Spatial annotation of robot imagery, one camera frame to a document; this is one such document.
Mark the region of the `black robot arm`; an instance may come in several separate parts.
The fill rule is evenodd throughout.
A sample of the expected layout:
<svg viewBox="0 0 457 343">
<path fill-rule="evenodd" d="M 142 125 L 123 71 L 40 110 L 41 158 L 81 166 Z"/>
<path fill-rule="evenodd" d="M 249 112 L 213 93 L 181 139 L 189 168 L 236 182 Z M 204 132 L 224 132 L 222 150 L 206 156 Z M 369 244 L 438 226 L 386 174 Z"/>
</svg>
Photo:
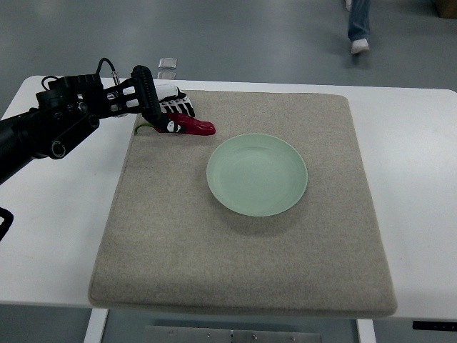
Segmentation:
<svg viewBox="0 0 457 343">
<path fill-rule="evenodd" d="M 151 71 L 141 65 L 108 89 L 95 72 L 57 78 L 36 98 L 38 107 L 1 120 L 2 182 L 34 159 L 64 158 L 98 129 L 101 119 L 141 114 L 165 133 L 183 131 L 161 112 Z"/>
</svg>

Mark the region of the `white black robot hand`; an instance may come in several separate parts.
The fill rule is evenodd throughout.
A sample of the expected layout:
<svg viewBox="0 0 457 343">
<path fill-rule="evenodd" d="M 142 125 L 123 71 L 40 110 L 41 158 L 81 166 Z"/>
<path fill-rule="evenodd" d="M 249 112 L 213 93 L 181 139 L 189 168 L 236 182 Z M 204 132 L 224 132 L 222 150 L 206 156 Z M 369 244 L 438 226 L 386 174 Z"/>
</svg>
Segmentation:
<svg viewBox="0 0 457 343">
<path fill-rule="evenodd" d="M 194 107 L 188 95 L 173 84 L 159 84 L 156 94 L 163 113 L 182 113 L 195 117 Z"/>
</svg>

